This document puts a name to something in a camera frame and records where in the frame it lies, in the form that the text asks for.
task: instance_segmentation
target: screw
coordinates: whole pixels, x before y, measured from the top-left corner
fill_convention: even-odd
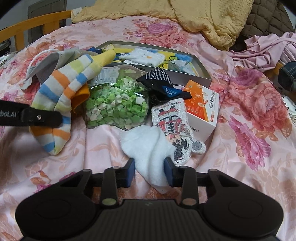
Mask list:
[[[102,204],[105,205],[105,206],[113,206],[116,204],[116,200],[113,199],[113,198],[105,198],[103,201],[102,201]]]
[[[202,148],[202,144],[199,141],[195,141],[192,143],[193,150],[200,150]]]
[[[193,199],[193,198],[185,198],[185,199],[182,201],[182,203],[183,203],[184,205],[186,205],[186,206],[193,206],[193,205],[195,205],[197,202],[196,202],[196,200]]]

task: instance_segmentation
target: striped sock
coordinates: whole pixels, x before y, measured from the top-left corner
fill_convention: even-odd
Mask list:
[[[51,155],[57,155],[71,134],[71,99],[88,81],[97,76],[105,64],[115,57],[113,50],[95,57],[85,54],[55,70],[36,93],[31,107],[39,110],[58,111],[63,116],[59,128],[32,126],[31,133]]]

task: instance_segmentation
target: orange stripe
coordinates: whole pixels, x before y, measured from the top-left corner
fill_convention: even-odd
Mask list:
[[[72,97],[75,95],[75,92],[69,87],[67,87],[63,93],[69,100],[72,99]]]
[[[65,76],[58,70],[53,71],[52,76],[61,84],[61,86],[63,86],[64,89],[67,88],[67,86],[70,84],[67,76]]]
[[[34,136],[38,137],[46,134],[52,134],[52,129],[50,127],[31,126],[31,132]]]
[[[71,136],[71,134],[69,132],[65,132],[60,129],[53,129],[52,133],[54,136],[61,137],[62,139],[66,140],[66,141],[69,140],[69,138]]]

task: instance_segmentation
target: denim fabric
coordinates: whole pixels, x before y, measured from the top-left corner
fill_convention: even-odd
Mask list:
[[[278,83],[287,91],[296,91],[296,61],[288,62],[280,68]]]

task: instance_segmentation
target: orange cloth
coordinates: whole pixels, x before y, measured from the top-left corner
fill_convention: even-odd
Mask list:
[[[90,97],[89,87],[84,84],[71,99],[72,110],[76,114],[75,108],[85,102]]]

